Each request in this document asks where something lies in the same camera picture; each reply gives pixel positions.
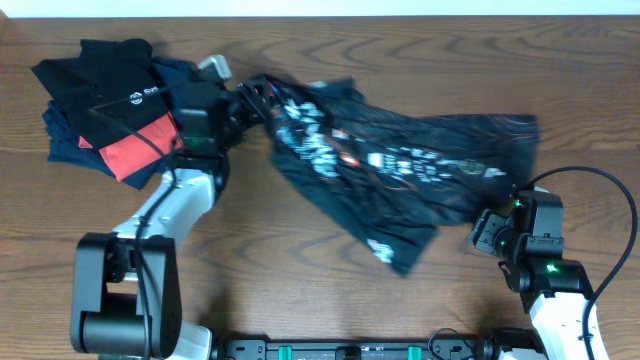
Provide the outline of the black printed cycling jersey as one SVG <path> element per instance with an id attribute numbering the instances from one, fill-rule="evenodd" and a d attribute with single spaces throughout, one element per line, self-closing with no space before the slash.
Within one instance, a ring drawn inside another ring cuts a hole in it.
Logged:
<path id="1" fill-rule="evenodd" d="M 533 115 L 411 117 L 369 104 L 349 78 L 269 84 L 274 166 L 399 276 L 440 227 L 503 205 L 534 167 Z"/>

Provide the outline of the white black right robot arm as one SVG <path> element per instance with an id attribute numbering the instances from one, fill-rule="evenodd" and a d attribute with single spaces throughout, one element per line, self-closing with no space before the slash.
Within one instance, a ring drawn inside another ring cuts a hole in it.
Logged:
<path id="1" fill-rule="evenodd" d="M 595 292 L 583 265 L 563 257 L 564 207 L 555 194 L 524 190 L 503 216 L 486 209 L 468 242 L 499 259 L 533 328 L 495 329 L 476 345 L 477 359 L 606 359 L 597 314 L 586 314 Z"/>

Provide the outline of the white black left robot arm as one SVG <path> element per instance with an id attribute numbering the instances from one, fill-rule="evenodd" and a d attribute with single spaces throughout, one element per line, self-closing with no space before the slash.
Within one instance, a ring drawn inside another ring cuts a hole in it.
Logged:
<path id="1" fill-rule="evenodd" d="M 266 121 L 270 84 L 256 79 L 229 91 L 193 84 L 186 127 L 160 154 L 159 187 L 109 233 L 89 232 L 74 261 L 70 342 L 101 359 L 212 359 L 212 330 L 184 320 L 177 251 L 217 201 L 228 174 L 226 151 Z"/>

